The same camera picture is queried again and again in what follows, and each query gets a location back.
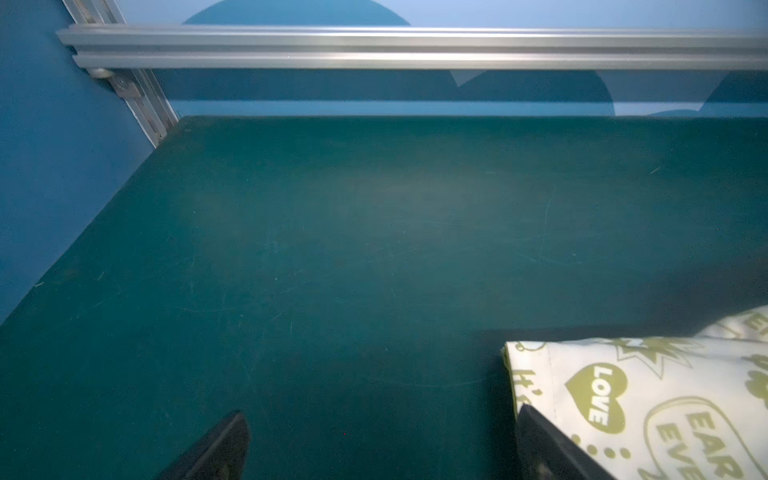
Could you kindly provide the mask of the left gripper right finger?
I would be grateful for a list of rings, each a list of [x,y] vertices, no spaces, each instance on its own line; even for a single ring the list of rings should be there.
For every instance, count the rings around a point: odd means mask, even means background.
[[[524,404],[519,410],[515,437],[524,479],[614,480],[531,405]]]

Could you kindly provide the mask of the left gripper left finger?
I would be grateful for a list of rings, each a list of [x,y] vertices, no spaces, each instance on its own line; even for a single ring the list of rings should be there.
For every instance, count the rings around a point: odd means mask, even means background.
[[[250,440],[244,412],[234,410],[162,470],[156,479],[241,479]]]

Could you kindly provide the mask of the green and cream printed jacket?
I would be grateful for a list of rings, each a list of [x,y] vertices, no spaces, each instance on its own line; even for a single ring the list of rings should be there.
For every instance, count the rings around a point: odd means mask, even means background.
[[[516,407],[533,406],[617,479],[767,475],[767,310],[692,337],[512,341]]]

